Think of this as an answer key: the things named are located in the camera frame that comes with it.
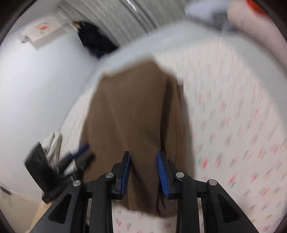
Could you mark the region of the left hand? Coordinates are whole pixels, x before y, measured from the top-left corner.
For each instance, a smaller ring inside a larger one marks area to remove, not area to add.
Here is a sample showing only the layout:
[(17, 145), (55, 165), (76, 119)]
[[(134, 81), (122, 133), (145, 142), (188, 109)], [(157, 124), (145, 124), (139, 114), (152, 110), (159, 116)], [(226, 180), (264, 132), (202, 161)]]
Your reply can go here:
[(44, 201), (41, 201), (38, 207), (38, 210), (36, 211), (35, 217), (33, 218), (33, 221), (30, 225), (30, 229), (27, 232), (30, 232), (35, 224), (41, 219), (41, 217), (45, 214), (45, 212), (53, 205), (54, 201), (50, 201), (49, 203), (46, 203)]

